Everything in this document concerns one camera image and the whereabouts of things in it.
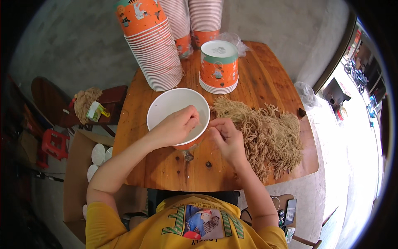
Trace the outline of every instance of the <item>wooden table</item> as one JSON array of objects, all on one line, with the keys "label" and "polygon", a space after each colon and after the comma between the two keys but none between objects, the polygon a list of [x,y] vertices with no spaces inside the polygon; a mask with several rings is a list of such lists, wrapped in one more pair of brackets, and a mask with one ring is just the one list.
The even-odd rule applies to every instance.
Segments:
[{"label": "wooden table", "polygon": [[[239,58],[239,84],[226,94],[231,100],[242,101],[251,108],[264,107],[264,102],[273,104],[280,111],[298,115],[304,109],[292,81],[269,47],[262,43],[245,42],[253,51],[247,51]],[[209,105],[218,95],[206,92],[199,85],[200,51],[182,61],[186,76],[178,87],[191,88],[201,93]],[[142,71],[137,70],[120,115],[113,155],[121,153],[130,144],[147,132],[146,114],[150,104],[161,93],[153,91],[147,84]],[[303,161],[290,174],[275,180],[269,177],[265,185],[285,182],[318,171],[318,156],[314,136],[308,117],[300,120],[300,137],[304,144]],[[205,139],[199,147],[191,151],[193,160],[184,160],[184,154],[172,147],[161,148],[147,155],[127,177],[126,184],[145,188],[182,191],[224,191],[242,189],[239,180],[228,163],[221,158],[216,145]]]}]

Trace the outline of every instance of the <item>mobile phone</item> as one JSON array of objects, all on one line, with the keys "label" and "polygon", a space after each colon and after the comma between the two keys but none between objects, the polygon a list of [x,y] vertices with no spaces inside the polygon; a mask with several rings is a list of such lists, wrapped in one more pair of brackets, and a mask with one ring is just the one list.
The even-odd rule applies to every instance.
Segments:
[{"label": "mobile phone", "polygon": [[293,223],[296,214],[297,199],[290,199],[287,201],[285,224],[290,225]]}]

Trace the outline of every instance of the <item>electrical cord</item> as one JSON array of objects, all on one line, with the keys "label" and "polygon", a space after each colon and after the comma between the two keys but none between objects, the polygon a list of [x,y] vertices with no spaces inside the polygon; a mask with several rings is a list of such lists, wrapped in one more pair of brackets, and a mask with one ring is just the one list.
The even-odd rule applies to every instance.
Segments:
[{"label": "electrical cord", "polygon": [[277,198],[278,199],[279,207],[276,209],[276,211],[279,211],[279,208],[281,207],[281,200],[278,197],[276,197],[276,196],[271,197],[271,200],[272,200],[272,198]]}]

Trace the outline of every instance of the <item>hand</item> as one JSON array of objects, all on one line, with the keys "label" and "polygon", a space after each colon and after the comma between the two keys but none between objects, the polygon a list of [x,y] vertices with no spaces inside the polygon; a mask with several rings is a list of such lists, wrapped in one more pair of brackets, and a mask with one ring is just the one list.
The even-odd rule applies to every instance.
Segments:
[{"label": "hand", "polygon": [[146,137],[152,150],[182,143],[199,123],[199,113],[193,105],[174,112],[155,126]]},{"label": "hand", "polygon": [[209,131],[221,151],[222,157],[235,171],[247,166],[242,132],[235,128],[230,118],[216,118],[209,123]]}]

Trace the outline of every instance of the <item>cardboard box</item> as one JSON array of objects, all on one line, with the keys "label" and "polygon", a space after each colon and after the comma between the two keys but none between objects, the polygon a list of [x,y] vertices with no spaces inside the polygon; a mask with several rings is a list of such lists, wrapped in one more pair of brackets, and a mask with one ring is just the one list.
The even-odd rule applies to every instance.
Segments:
[{"label": "cardboard box", "polygon": [[[69,148],[64,179],[64,223],[78,239],[86,243],[86,221],[82,207],[86,204],[87,170],[92,164],[91,151],[97,143],[113,146],[114,138],[90,131],[77,130]],[[123,184],[114,195],[119,216],[127,212],[141,212],[145,208],[146,189]]]},{"label": "cardboard box", "polygon": [[33,135],[25,130],[22,131],[18,138],[18,146],[15,151],[17,162],[26,167],[35,169],[38,144],[39,142]]}]

